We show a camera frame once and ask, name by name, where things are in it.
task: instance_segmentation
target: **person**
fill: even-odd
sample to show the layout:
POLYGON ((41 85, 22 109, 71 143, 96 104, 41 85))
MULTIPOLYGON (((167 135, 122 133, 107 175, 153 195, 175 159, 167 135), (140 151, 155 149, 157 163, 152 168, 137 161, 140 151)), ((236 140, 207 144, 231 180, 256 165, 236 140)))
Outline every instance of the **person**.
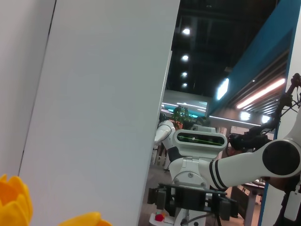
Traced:
POLYGON ((296 185, 300 181, 300 175, 291 178, 263 178, 266 182, 285 192, 283 201, 281 203, 282 209, 274 226, 300 226, 301 225, 301 207, 299 207, 296 221, 288 220, 284 217, 284 212, 287 206, 287 201, 291 191, 295 191, 296 185))

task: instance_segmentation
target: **green light strip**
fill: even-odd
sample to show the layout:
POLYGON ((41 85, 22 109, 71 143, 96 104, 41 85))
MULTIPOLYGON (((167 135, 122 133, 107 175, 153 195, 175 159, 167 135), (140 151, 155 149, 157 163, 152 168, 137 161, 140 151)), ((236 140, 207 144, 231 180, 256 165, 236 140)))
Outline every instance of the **green light strip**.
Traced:
POLYGON ((198 140, 198 141, 207 142, 207 143, 211 143, 211 144, 216 144, 216 145, 222 146, 222 144, 215 143, 215 142, 211 142, 211 141, 199 140, 199 139, 192 139, 192 138, 190 138, 190 137, 182 137, 182 138, 191 139, 191 140, 198 140))

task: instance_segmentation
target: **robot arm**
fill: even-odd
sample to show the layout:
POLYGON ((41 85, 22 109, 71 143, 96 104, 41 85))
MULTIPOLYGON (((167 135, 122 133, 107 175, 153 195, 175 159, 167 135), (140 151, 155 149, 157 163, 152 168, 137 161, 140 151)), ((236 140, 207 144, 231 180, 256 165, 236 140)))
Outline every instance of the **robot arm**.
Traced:
POLYGON ((173 130, 175 129, 171 121, 166 120, 161 122, 156 131, 154 145, 159 145, 163 140, 165 140, 172 133, 173 130))
POLYGON ((288 178, 301 173, 301 111, 284 139, 271 141, 254 153, 212 162, 199 161, 199 172, 216 189, 237 186, 260 177, 288 178))

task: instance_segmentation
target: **robot display screen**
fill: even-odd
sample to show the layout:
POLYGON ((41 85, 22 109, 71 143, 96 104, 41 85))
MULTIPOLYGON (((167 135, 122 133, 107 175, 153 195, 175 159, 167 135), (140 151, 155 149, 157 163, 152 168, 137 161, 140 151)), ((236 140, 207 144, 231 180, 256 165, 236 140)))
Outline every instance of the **robot display screen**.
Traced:
POLYGON ((205 134, 179 133, 177 139, 181 142, 214 146, 222 146, 225 143, 225 140, 222 137, 205 134))

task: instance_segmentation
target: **dark ceiling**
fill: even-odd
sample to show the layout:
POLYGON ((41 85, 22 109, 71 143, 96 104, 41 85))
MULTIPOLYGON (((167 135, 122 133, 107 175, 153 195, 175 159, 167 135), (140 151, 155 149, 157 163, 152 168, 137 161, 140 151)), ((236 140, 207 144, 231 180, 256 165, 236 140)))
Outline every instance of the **dark ceiling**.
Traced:
POLYGON ((181 0, 166 88, 213 97, 278 2, 181 0), (182 33, 185 28, 190 35, 182 33), (181 60, 185 54, 187 62, 181 60))

